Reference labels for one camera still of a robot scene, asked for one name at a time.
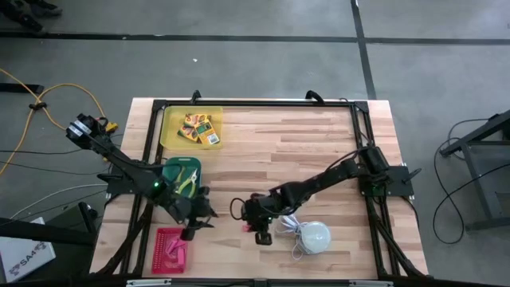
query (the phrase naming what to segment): white ball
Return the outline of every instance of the white ball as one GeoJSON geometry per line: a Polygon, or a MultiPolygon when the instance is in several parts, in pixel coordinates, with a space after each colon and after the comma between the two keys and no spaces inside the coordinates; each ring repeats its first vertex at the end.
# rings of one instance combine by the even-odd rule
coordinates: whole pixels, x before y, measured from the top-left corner
{"type": "Polygon", "coordinates": [[[300,231],[300,249],[306,254],[325,251],[332,241],[329,228],[322,222],[309,222],[300,231]]]}

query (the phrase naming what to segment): yellow cable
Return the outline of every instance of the yellow cable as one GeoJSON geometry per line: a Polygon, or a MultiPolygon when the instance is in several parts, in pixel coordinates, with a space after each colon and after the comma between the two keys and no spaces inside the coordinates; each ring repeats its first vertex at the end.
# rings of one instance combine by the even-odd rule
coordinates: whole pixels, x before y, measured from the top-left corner
{"type": "MultiPolygon", "coordinates": [[[[80,86],[80,85],[76,85],[76,84],[59,84],[59,85],[54,85],[53,87],[51,88],[47,88],[44,92],[41,93],[41,95],[39,96],[36,96],[35,93],[33,93],[25,84],[23,84],[23,82],[21,82],[20,80],[18,80],[15,76],[11,75],[10,73],[8,73],[6,70],[0,68],[0,72],[6,74],[8,77],[10,77],[11,79],[17,81],[23,88],[25,88],[34,98],[35,98],[35,104],[39,104],[41,103],[41,99],[46,95],[46,93],[54,90],[55,88],[60,88],[60,87],[65,87],[65,86],[68,86],[68,87],[75,87],[75,88],[78,88],[80,90],[82,90],[83,92],[87,93],[91,98],[92,100],[94,100],[94,103],[96,103],[96,106],[97,108],[99,109],[99,112],[100,114],[103,116],[103,117],[106,117],[106,115],[104,114],[103,112],[103,109],[101,108],[101,105],[99,104],[99,102],[97,101],[96,97],[91,93],[89,92],[86,88],[80,86]]],[[[65,131],[65,128],[62,127],[61,125],[59,125],[59,123],[57,123],[52,117],[51,115],[49,114],[49,111],[47,108],[42,108],[44,111],[45,111],[45,114],[46,116],[48,117],[49,121],[52,122],[52,124],[56,125],[57,127],[59,127],[59,129],[62,129],[65,131]]],[[[14,149],[14,152],[12,154],[10,154],[8,160],[6,161],[6,163],[3,165],[2,169],[0,170],[0,175],[3,174],[4,170],[7,168],[7,166],[9,165],[10,161],[13,159],[14,157],[14,154],[16,154],[16,151],[18,151],[18,149],[23,145],[23,141],[25,141],[25,138],[26,138],[26,133],[28,132],[29,130],[29,126],[30,126],[30,121],[32,120],[32,116],[33,116],[33,109],[30,109],[30,112],[29,112],[29,116],[26,118],[26,123],[25,123],[25,128],[23,129],[23,133],[22,133],[22,137],[21,139],[19,140],[18,142],[18,145],[16,146],[16,148],[14,149]]]]}

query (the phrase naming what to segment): concrete floor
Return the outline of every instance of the concrete floor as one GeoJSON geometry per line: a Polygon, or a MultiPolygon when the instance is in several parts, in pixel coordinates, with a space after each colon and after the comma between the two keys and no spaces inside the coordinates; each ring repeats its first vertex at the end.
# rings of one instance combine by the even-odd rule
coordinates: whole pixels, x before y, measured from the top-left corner
{"type": "MultiPolygon", "coordinates": [[[[214,35],[355,36],[348,0],[90,0],[55,1],[61,19],[45,21],[55,32],[156,33],[214,35]]],[[[510,2],[504,0],[359,0],[368,37],[510,38],[510,2]]],[[[0,27],[17,29],[0,18],[0,27]]],[[[309,89],[323,97],[366,99],[357,44],[78,41],[1,39],[0,67],[24,82],[50,86],[73,82],[100,98],[108,117],[124,127],[135,96],[301,98],[309,89]]],[[[510,47],[488,45],[368,45],[378,99],[389,100],[402,157],[414,179],[415,205],[430,274],[438,278],[507,285],[510,228],[466,234],[447,246],[432,232],[432,215],[443,193],[433,168],[433,154],[449,128],[460,120],[489,117],[510,107],[510,47]]],[[[6,78],[0,75],[0,82],[6,78]]],[[[15,147],[32,103],[31,96],[0,96],[3,149],[15,147]]],[[[79,112],[97,114],[86,95],[64,88],[48,96],[50,111],[62,124],[79,112]]],[[[458,128],[461,136],[476,124],[458,128]]],[[[70,151],[76,147],[43,113],[32,121],[24,150],[70,151]]],[[[7,154],[0,155],[1,160],[7,154]]],[[[15,163],[75,172],[106,168],[90,151],[71,155],[16,155],[15,163]]],[[[463,163],[439,159],[448,189],[469,179],[463,163]]],[[[60,175],[9,167],[0,177],[0,216],[8,217],[59,189],[99,183],[93,175],[60,175]]],[[[100,188],[57,196],[32,212],[90,195],[100,188]]],[[[483,218],[474,189],[455,196],[466,222],[483,218]]],[[[88,199],[102,210],[104,198],[88,199]]],[[[51,218],[59,209],[44,213],[51,218]]],[[[438,215],[446,240],[459,232],[453,208],[438,215]]]]}

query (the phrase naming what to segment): wooden table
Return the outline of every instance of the wooden table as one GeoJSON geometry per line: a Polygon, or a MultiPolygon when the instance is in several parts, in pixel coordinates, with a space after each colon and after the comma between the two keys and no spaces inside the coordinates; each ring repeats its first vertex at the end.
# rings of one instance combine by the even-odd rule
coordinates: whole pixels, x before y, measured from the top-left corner
{"type": "MultiPolygon", "coordinates": [[[[152,98],[135,98],[127,119],[122,151],[141,159],[152,98]]],[[[391,165],[402,162],[390,105],[371,100],[371,121],[375,142],[391,165]]],[[[184,274],[163,277],[265,277],[294,279],[376,278],[367,210],[356,180],[342,182],[313,195],[296,216],[302,222],[321,221],[329,226],[332,242],[327,252],[292,259],[294,239],[274,233],[273,244],[258,246],[253,233],[241,231],[243,222],[230,217],[234,197],[247,199],[253,192],[320,173],[341,155],[355,150],[351,115],[346,108],[315,107],[225,107],[223,149],[218,151],[168,151],[163,157],[189,155],[202,162],[202,185],[211,188],[211,206],[219,218],[212,229],[197,231],[189,243],[188,266],[184,274]]],[[[161,119],[156,131],[159,131],[161,119]]],[[[154,158],[154,140],[151,158],[154,158]]],[[[132,195],[121,195],[104,212],[91,272],[105,265],[128,230],[132,195]]],[[[414,213],[401,198],[389,198],[390,220],[396,242],[423,273],[427,272],[414,213]]],[[[170,215],[156,207],[143,275],[151,274],[155,232],[176,226],[170,215]]],[[[134,267],[139,242],[133,245],[134,267]]],[[[385,266],[390,270],[386,245],[382,244],[385,266]]]]}

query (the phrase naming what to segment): yellow tray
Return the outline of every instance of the yellow tray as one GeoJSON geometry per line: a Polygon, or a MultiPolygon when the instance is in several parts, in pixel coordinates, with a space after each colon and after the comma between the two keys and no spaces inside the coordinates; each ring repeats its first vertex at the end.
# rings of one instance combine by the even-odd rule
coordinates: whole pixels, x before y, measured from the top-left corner
{"type": "Polygon", "coordinates": [[[161,129],[161,145],[168,149],[220,149],[223,147],[222,138],[223,108],[217,106],[170,106],[165,108],[163,127],[161,129]],[[186,114],[207,114],[212,116],[211,123],[220,142],[216,144],[194,143],[177,134],[184,124],[186,114]]]}

